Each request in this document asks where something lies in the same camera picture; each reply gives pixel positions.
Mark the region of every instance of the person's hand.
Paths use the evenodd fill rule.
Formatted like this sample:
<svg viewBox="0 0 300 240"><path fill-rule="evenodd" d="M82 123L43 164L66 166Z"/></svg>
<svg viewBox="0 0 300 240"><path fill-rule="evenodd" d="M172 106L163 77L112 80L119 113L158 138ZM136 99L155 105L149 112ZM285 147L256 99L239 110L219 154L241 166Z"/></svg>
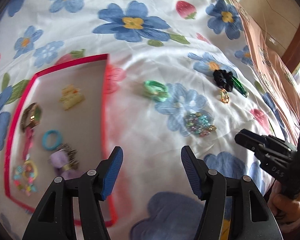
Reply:
<svg viewBox="0 0 300 240"><path fill-rule="evenodd" d="M279 194L280 191L281 184L276 181L268 201L268 206L271 212L275 217L280 214L279 210L285 213L285 216L279 219L281 223L297 221L300 218L300 193L297 199L292 200L282 194Z"/></svg>

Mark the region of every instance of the blue hair tie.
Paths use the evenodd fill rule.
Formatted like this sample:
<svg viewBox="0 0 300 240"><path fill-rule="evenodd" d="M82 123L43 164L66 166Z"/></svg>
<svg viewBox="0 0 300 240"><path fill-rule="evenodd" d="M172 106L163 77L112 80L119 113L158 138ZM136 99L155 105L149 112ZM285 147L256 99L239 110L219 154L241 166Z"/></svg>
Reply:
<svg viewBox="0 0 300 240"><path fill-rule="evenodd" d="M47 146L47 138L52 133L57 136L57 141L53 146L48 147ZM62 135L58 130L49 130L49 131L45 132L45 134L42 136L42 147L45 148L47 151L53 151L53 150L57 149L57 147L61 143L62 143Z"/></svg>

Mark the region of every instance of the rubber band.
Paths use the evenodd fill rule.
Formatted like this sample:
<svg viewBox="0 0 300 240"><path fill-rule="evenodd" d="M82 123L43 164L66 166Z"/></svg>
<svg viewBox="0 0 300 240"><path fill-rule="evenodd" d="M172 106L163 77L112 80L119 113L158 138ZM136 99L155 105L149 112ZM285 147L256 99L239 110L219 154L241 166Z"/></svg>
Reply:
<svg viewBox="0 0 300 240"><path fill-rule="evenodd" d="M48 147L47 146L47 138L52 133L57 135L57 141L53 146ZM49 131L45 132L45 134L42 136L42 147L45 148L47 151L53 151L53 150L57 149L61 143L62 143L62 135L57 130L49 130Z"/></svg>
<svg viewBox="0 0 300 240"><path fill-rule="evenodd" d="M147 97L159 102L164 102L170 97L168 87L154 80L143 82L144 94Z"/></svg>

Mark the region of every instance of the hair clip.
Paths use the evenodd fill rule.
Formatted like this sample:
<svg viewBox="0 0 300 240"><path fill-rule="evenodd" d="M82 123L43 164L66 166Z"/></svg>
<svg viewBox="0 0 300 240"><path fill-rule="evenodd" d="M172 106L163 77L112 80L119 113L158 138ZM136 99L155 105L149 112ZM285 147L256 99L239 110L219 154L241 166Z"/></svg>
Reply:
<svg viewBox="0 0 300 240"><path fill-rule="evenodd" d="M237 89L240 92L240 94L242 94L244 97L248 97L249 93L244 89L241 82L235 77L232 77L232 79L234 88Z"/></svg>
<svg viewBox="0 0 300 240"><path fill-rule="evenodd" d="M57 148L58 151L64 150L69 158L69 162L71 162L72 168L77 169L79 166L79 162L75 160L75 155L77 154L77 150L72 149L72 147L68 143L62 143Z"/></svg>
<svg viewBox="0 0 300 240"><path fill-rule="evenodd" d="M144 95L155 101L164 102L170 97L168 87L153 80L143 82Z"/></svg>
<svg viewBox="0 0 300 240"><path fill-rule="evenodd" d="M41 108L37 103L32 103L23 111L20 123L22 131L26 134L26 142L22 153L23 160L29 160L30 158L29 149L34 133L33 129L40 123L41 114Z"/></svg>
<svg viewBox="0 0 300 240"><path fill-rule="evenodd" d="M37 103L32 103L29 105L22 114L21 117L21 129L23 132L26 131L26 128L34 128L40 122L42 110Z"/></svg>
<svg viewBox="0 0 300 240"><path fill-rule="evenodd" d="M70 158L65 149L58 150L50 155L50 161L52 166L56 169L58 176L62 176L64 179L74 179L81 176L77 171L79 162L74 158Z"/></svg>
<svg viewBox="0 0 300 240"><path fill-rule="evenodd" d="M227 90L221 89L220 96L221 96L222 103L228 104L230 102L230 98L228 96Z"/></svg>
<svg viewBox="0 0 300 240"><path fill-rule="evenodd" d="M30 196L31 192L38 192L37 187L33 184L34 180L38 176L37 166L30 160L25 161L23 165L19 165L15 169L15 175L13 176L13 182L18 188Z"/></svg>
<svg viewBox="0 0 300 240"><path fill-rule="evenodd" d="M61 93L62 97L59 101L62 102L64 110L68 110L69 108L84 100L84 95L80 93L80 89L74 88L72 84L67 85L65 88L63 88Z"/></svg>
<svg viewBox="0 0 300 240"><path fill-rule="evenodd" d="M209 123L208 117L200 112L186 116L186 124L190 132L200 137L204 137L217 129Z"/></svg>

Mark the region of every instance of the sparkly hair clip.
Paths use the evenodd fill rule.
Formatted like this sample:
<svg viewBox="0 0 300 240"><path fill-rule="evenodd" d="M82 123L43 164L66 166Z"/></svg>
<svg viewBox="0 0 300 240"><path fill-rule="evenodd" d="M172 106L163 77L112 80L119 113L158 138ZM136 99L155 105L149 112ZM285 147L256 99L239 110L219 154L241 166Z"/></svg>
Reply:
<svg viewBox="0 0 300 240"><path fill-rule="evenodd" d="M143 82L144 95L155 101L164 102L170 96L168 87L153 80Z"/></svg>
<svg viewBox="0 0 300 240"><path fill-rule="evenodd" d="M208 117L200 112L186 116L186 124L190 132L200 137L204 137L217 129L209 123Z"/></svg>

